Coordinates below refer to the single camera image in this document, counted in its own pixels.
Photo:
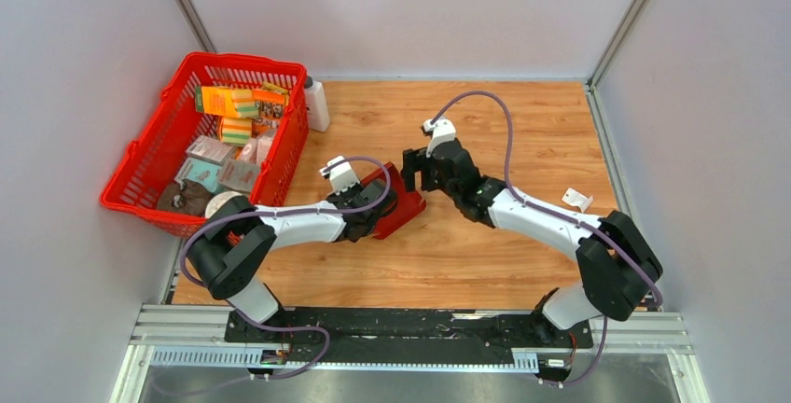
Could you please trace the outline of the red paper box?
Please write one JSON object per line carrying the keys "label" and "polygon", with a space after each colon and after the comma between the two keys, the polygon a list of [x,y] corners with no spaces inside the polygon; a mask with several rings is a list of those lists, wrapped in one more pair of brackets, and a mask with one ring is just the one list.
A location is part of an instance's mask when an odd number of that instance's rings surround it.
{"label": "red paper box", "polygon": [[415,190],[407,190],[400,171],[392,162],[384,164],[390,175],[391,186],[387,197],[369,212],[376,221],[368,224],[368,237],[383,240],[418,216],[426,201]]}

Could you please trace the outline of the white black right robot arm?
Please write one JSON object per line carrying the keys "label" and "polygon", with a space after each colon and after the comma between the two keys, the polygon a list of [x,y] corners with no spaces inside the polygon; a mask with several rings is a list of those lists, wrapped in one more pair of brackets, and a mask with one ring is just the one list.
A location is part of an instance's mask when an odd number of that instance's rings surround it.
{"label": "white black right robot arm", "polygon": [[532,332],[544,345],[594,317],[629,319],[663,274],[628,215],[583,215],[536,200],[481,174],[458,140],[405,150],[401,176],[409,191],[441,191],[472,222],[525,235],[576,262],[579,282],[549,291],[534,309]]}

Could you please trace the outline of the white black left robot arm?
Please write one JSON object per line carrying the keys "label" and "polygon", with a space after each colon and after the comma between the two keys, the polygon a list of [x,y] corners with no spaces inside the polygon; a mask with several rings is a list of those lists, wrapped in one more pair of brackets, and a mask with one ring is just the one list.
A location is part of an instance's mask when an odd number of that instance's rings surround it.
{"label": "white black left robot arm", "polygon": [[272,342],[284,333],[285,319],[280,301],[257,278],[266,255],[304,243],[355,243],[372,235],[397,203],[381,179],[290,207],[254,205],[239,192],[223,192],[209,200],[206,224],[187,241],[182,259],[213,299],[230,303],[254,335]]}

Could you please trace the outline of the small white paper piece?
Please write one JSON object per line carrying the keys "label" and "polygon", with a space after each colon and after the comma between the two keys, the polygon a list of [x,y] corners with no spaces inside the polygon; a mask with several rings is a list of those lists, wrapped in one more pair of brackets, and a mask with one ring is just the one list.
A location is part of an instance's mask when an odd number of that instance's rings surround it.
{"label": "small white paper piece", "polygon": [[585,213],[592,205],[594,198],[574,188],[568,188],[562,195],[562,201],[568,206],[577,208],[581,213]]}

